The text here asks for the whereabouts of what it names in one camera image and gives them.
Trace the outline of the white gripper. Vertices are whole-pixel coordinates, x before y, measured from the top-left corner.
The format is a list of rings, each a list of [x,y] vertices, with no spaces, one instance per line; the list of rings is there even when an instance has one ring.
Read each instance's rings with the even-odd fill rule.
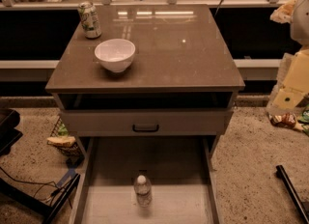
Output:
[[[309,49],[302,48],[291,59],[273,104],[279,109],[294,109],[309,93]]]

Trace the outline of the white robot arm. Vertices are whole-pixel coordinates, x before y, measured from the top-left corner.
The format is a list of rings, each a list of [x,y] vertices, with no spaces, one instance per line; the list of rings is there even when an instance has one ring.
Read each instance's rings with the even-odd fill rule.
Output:
[[[290,0],[275,10],[270,19],[289,23],[291,38],[301,44],[295,55],[284,55],[270,96],[271,108],[289,112],[309,94],[309,0]]]

